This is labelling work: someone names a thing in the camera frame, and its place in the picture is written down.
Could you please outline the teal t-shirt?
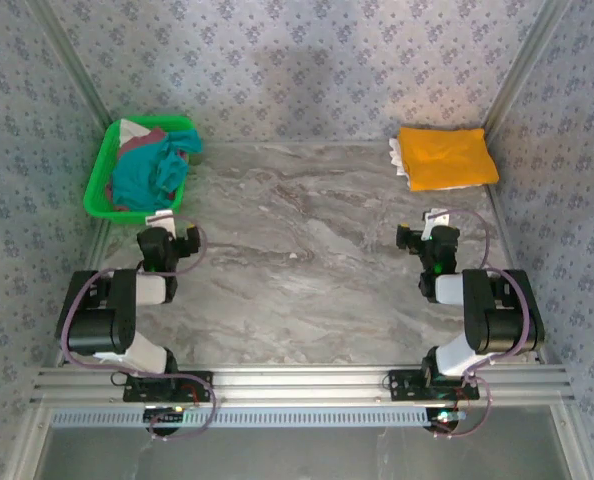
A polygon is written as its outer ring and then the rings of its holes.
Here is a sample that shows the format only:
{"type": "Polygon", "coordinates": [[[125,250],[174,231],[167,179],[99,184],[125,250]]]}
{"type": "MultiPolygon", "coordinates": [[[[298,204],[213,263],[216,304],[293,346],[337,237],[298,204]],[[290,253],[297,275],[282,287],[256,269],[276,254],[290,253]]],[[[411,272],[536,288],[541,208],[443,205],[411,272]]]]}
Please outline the teal t-shirt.
{"type": "Polygon", "coordinates": [[[171,207],[189,171],[187,154],[202,152],[195,129],[167,133],[163,140],[126,153],[116,164],[113,200],[130,210],[171,207]]]}

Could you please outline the green plastic basket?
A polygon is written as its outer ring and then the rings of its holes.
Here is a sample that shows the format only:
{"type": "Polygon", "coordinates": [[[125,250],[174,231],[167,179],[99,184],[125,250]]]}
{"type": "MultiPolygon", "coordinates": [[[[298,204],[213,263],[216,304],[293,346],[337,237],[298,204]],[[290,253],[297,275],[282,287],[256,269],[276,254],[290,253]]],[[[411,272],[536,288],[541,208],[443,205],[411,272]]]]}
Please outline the green plastic basket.
{"type": "MultiPolygon", "coordinates": [[[[137,115],[128,116],[126,120],[148,129],[160,127],[167,133],[195,128],[191,119],[183,115],[137,115]]],[[[117,224],[143,224],[147,216],[155,214],[154,210],[119,211],[111,204],[106,194],[106,186],[111,180],[120,149],[120,126],[121,119],[118,119],[105,131],[84,193],[83,206],[85,211],[95,218],[117,224]]]]}

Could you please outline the folded orange t-shirt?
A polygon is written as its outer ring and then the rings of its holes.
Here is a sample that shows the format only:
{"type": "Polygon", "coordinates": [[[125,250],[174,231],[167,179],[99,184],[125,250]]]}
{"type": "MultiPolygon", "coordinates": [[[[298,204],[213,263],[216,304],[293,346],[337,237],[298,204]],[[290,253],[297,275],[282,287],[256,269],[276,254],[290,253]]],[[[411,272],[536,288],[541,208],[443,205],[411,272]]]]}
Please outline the folded orange t-shirt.
{"type": "Polygon", "coordinates": [[[401,127],[401,165],[413,192],[492,185],[499,181],[485,131],[401,127]]]}

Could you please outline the crumpled white t-shirt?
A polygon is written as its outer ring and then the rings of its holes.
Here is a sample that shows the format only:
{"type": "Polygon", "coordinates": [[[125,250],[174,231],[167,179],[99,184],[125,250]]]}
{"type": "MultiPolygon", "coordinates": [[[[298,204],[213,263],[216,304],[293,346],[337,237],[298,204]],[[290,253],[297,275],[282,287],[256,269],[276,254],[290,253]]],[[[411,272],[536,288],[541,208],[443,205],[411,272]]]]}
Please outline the crumpled white t-shirt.
{"type": "Polygon", "coordinates": [[[128,119],[121,119],[119,122],[119,147],[122,148],[130,140],[146,136],[149,133],[148,128],[128,119]]]}

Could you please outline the small controller board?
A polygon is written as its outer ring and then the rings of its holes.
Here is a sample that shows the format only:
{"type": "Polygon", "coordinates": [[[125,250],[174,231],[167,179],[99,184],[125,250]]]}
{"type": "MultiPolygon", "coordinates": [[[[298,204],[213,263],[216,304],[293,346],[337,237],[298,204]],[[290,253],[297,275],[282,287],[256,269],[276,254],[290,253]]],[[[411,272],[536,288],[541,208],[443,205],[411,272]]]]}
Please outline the small controller board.
{"type": "Polygon", "coordinates": [[[151,421],[155,418],[159,422],[181,422],[185,409],[181,406],[172,407],[146,407],[143,412],[143,421],[151,421]]]}
{"type": "Polygon", "coordinates": [[[427,408],[426,414],[428,420],[435,423],[452,423],[466,419],[466,413],[460,410],[427,408]]]}

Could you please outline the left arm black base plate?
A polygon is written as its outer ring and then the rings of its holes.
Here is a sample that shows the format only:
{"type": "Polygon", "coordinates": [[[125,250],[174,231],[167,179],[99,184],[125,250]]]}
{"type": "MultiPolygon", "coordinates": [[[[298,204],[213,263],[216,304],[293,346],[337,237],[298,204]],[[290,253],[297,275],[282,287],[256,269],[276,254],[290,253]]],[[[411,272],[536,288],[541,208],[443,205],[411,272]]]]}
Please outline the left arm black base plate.
{"type": "Polygon", "coordinates": [[[205,385],[213,386],[212,380],[210,371],[182,372],[181,378],[128,376],[123,384],[123,401],[205,403],[210,401],[205,385]]]}

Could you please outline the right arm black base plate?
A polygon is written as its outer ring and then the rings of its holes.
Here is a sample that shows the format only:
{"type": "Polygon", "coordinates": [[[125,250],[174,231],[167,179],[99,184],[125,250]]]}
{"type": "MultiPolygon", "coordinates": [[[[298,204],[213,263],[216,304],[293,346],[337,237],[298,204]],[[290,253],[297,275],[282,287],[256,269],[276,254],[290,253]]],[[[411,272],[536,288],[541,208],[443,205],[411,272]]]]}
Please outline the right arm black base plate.
{"type": "Polygon", "coordinates": [[[464,385],[459,377],[423,374],[420,370],[391,370],[388,373],[392,401],[479,400],[477,387],[464,385]]]}

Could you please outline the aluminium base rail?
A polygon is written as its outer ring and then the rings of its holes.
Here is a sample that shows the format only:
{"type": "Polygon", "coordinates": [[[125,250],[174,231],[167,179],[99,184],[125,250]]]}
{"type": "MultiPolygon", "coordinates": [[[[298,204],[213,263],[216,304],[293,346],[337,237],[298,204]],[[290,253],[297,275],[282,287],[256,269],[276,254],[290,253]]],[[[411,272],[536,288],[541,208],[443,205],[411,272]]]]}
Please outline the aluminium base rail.
{"type": "MultiPolygon", "coordinates": [[[[391,402],[389,366],[212,367],[213,388],[224,407],[377,406],[391,402]]],[[[575,399],[562,365],[496,364],[477,372],[495,406],[554,405],[575,399]]],[[[39,371],[30,401],[58,407],[112,406],[123,389],[110,374],[72,366],[39,371]]]]}

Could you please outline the aluminium frame post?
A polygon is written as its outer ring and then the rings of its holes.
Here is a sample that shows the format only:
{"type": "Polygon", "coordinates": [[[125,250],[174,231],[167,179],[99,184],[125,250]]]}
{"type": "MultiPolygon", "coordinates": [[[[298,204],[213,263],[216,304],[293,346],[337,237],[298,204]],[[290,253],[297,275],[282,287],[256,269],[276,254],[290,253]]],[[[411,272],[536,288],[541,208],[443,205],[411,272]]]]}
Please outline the aluminium frame post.
{"type": "Polygon", "coordinates": [[[501,88],[489,108],[483,128],[486,141],[492,141],[531,71],[547,47],[557,25],[568,10],[572,0],[544,0],[533,25],[528,30],[521,48],[512,62],[501,88]]]}
{"type": "Polygon", "coordinates": [[[104,131],[112,123],[112,118],[48,0],[24,1],[66,69],[95,123],[104,131]]]}

